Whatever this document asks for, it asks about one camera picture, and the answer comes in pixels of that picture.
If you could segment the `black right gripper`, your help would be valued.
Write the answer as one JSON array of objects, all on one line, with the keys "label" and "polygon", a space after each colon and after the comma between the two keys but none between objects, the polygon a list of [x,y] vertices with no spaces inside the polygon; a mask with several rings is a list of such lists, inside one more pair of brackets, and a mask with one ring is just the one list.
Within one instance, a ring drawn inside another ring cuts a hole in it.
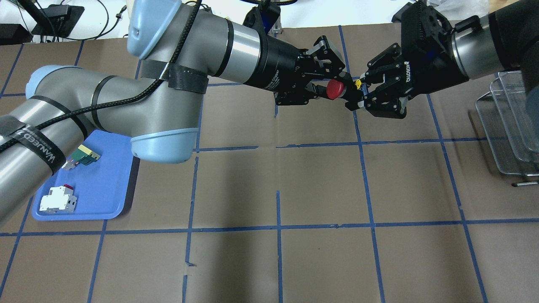
[{"label": "black right gripper", "polygon": [[[453,53],[450,21],[425,0],[407,3],[393,16],[401,24],[401,43],[393,43],[368,61],[367,71],[360,76],[367,85],[381,84],[386,76],[397,74],[403,61],[409,63],[407,82],[410,94],[430,94],[463,84],[469,77],[461,71]],[[364,107],[374,117],[404,119],[409,95],[377,87],[363,97]]]}]

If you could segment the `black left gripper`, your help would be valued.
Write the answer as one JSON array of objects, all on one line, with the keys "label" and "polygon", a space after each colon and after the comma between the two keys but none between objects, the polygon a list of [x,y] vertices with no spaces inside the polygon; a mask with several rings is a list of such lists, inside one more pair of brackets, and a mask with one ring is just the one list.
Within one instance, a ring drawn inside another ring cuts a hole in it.
[{"label": "black left gripper", "polygon": [[[274,94],[277,106],[303,106],[316,98],[328,98],[327,88],[311,82],[296,64],[302,51],[275,37],[258,33],[260,54],[253,72],[253,87]],[[345,69],[341,52],[328,39],[320,36],[304,51],[305,71],[328,78],[339,76]]]}]

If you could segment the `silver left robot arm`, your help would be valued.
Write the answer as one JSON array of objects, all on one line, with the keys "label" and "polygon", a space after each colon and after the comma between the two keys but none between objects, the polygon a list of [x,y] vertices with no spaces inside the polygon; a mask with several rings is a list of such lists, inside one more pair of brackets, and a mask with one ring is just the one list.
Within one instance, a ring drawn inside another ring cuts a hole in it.
[{"label": "silver left robot arm", "polygon": [[134,2],[127,48],[141,60],[137,80],[77,66],[33,72],[26,101],[1,117],[1,224],[97,129],[131,137],[140,159],[187,161],[209,77],[271,91],[278,105],[351,91],[352,77],[325,36],[299,49],[268,34],[263,12],[278,6],[260,4],[243,24],[200,6]]}]

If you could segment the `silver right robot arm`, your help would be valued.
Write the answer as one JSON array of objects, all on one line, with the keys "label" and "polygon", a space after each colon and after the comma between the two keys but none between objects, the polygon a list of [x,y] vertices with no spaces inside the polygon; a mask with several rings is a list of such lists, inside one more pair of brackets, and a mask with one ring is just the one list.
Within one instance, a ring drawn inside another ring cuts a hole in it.
[{"label": "silver right robot arm", "polygon": [[361,81],[376,88],[353,105],[373,116],[406,117],[406,104],[496,72],[521,71],[527,108],[538,110],[538,2],[519,0],[455,25],[425,0],[394,14],[401,39],[368,62]]}]

